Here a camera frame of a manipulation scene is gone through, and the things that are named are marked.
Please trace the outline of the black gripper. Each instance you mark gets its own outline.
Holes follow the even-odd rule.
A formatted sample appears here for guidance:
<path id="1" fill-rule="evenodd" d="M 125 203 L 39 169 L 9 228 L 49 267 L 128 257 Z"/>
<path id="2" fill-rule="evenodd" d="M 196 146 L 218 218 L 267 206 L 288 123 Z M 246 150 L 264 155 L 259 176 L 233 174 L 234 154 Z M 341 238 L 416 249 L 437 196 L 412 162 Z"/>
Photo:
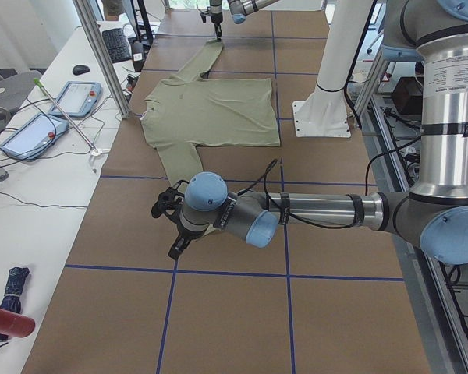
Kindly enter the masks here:
<path id="1" fill-rule="evenodd" d="M 191 231 L 184 227 L 178 227 L 178 232 L 178 238 L 171 245 L 171 248 L 168 251 L 168 257 L 173 260 L 178 260 L 184 250 L 189 246 L 190 242 L 201 238 L 206 233 L 206 230 Z"/>
<path id="2" fill-rule="evenodd" d="M 217 41 L 222 40 L 222 23 L 223 21 L 223 12 L 214 12 L 211 10 L 211 22 L 214 24 L 214 31 Z"/>

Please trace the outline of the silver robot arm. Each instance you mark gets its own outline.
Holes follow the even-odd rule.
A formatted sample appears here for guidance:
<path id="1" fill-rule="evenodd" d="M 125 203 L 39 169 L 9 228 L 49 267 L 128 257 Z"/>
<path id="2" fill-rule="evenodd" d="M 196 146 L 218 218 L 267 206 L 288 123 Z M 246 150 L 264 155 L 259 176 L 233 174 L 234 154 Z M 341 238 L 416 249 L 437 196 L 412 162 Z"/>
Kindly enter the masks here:
<path id="1" fill-rule="evenodd" d="M 228 0 L 229 11 L 234 24 L 241 24 L 246 20 L 246 17 L 252 13 L 258 12 L 261 9 L 276 3 L 278 0 Z M 211 19 L 214 25 L 214 34 L 217 41 L 222 40 L 222 22 L 223 9 L 221 0 L 210 0 L 206 10 L 200 12 L 200 17 L 203 23 L 207 22 L 207 18 Z"/>
<path id="2" fill-rule="evenodd" d="M 178 229 L 178 259 L 208 228 L 266 246 L 278 225 L 325 229 L 366 226 L 398 235 L 452 265 L 468 263 L 468 1 L 390 1 L 383 50 L 395 60 L 424 60 L 420 172 L 408 192 L 301 195 L 229 192 L 211 172 L 152 208 Z"/>

